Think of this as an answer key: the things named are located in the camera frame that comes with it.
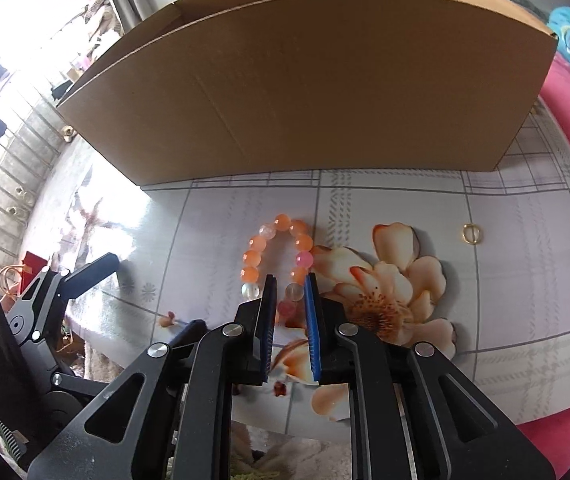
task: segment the silver bolt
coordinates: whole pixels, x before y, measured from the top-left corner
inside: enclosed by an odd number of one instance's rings
[[[414,351],[421,357],[432,357],[434,355],[434,347],[426,342],[418,343],[414,347]]]
[[[227,337],[238,337],[243,333],[243,326],[238,323],[230,323],[223,327],[223,335]]]
[[[338,327],[338,333],[342,335],[356,335],[358,334],[359,328],[354,325],[354,323],[343,323]]]
[[[147,349],[147,355],[153,357],[154,359],[158,357],[163,357],[165,354],[169,352],[169,346],[165,343],[154,343]]]

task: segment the gold ring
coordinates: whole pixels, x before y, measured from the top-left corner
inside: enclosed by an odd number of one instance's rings
[[[482,238],[481,228],[476,224],[465,224],[463,225],[463,231],[461,232],[463,241],[470,245],[478,244]]]

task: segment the screw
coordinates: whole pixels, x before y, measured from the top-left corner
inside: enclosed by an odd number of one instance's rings
[[[154,343],[147,349],[147,355],[153,357],[154,359],[158,357],[163,357],[165,354],[169,352],[169,346],[165,343]]]
[[[434,355],[434,347],[426,342],[417,343],[414,351],[421,357],[432,357]]]
[[[223,327],[223,335],[227,337],[238,337],[243,333],[243,326],[238,323],[230,323]]]
[[[338,333],[342,335],[356,335],[358,331],[359,328],[354,323],[343,323],[338,327]]]

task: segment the beaded bracelet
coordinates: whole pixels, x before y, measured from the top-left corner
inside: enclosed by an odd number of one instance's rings
[[[261,255],[267,247],[267,241],[274,238],[279,231],[289,231],[294,238],[294,245],[299,250],[296,255],[296,266],[289,272],[291,283],[285,288],[285,299],[280,301],[277,307],[279,315],[288,318],[296,313],[296,302],[303,299],[303,283],[309,268],[314,263],[314,256],[309,252],[314,241],[307,234],[307,225],[302,220],[291,220],[286,214],[277,215],[274,222],[261,225],[258,234],[250,238],[249,249],[243,253],[241,293],[247,301],[260,296],[261,289],[256,283],[259,272],[256,267],[261,263]]]

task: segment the cardboard box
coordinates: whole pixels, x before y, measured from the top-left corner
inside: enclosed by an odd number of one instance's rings
[[[508,0],[179,0],[60,105],[139,185],[318,168],[491,171],[556,48]]]

